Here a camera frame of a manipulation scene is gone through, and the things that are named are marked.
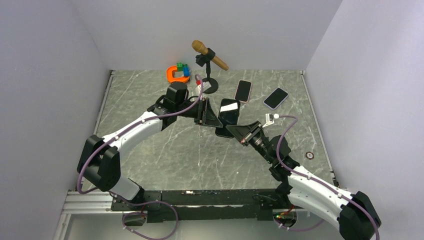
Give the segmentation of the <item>black phone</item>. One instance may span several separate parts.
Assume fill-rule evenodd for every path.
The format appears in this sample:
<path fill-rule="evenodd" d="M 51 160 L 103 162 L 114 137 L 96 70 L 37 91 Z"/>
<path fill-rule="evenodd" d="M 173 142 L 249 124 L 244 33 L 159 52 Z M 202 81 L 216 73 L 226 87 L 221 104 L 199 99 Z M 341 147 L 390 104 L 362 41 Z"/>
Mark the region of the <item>black phone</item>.
<path fill-rule="evenodd" d="M 240 116 L 241 103 L 235 99 L 223 98 L 219 107 L 218 118 L 226 125 L 237 125 Z"/>

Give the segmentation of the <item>black phone case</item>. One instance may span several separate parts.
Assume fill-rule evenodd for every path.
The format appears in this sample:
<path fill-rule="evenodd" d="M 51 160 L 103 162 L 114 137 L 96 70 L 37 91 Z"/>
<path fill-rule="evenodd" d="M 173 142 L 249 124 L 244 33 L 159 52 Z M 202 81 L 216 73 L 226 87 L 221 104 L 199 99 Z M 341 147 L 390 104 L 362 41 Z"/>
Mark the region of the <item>black phone case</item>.
<path fill-rule="evenodd" d="M 226 128 L 226 126 L 223 126 L 223 127 L 220 127 L 220 128 L 216 128 L 215 131 L 214 131 L 214 133 L 218 137 L 229 138 L 229 139 L 234 138 L 233 134 L 228 131 L 228 129 Z"/>

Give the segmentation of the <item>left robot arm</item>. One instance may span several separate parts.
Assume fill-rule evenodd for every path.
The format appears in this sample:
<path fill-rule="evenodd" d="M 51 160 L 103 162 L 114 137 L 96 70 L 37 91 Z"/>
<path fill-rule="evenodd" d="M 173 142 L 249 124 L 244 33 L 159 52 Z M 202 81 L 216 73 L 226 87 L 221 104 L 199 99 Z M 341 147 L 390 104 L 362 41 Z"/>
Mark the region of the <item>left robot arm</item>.
<path fill-rule="evenodd" d="M 123 199 L 129 209 L 139 209 L 146 201 L 145 190 L 122 175 L 120 159 L 142 141 L 173 124 L 178 117 L 191 118 L 200 126 L 223 127 L 207 97 L 198 95 L 191 101 L 187 85 L 173 82 L 166 93 L 132 123 L 103 137 L 94 134 L 87 138 L 77 166 L 77 191 L 87 193 L 82 190 L 82 179 L 86 179 L 95 189 Z"/>

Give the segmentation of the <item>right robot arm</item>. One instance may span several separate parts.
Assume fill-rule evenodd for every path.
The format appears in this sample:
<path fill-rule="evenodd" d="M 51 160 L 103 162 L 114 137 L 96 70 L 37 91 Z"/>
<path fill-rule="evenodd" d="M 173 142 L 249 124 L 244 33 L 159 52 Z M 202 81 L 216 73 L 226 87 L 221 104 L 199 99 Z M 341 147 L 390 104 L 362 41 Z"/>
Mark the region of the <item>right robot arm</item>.
<path fill-rule="evenodd" d="M 248 125 L 228 125 L 226 129 L 244 146 L 253 147 L 269 164 L 280 185 L 276 203 L 282 208 L 301 207 L 328 222 L 345 240 L 381 238 L 380 217 L 369 196 L 352 193 L 314 175 L 290 156 L 285 135 L 269 138 L 259 121 Z"/>

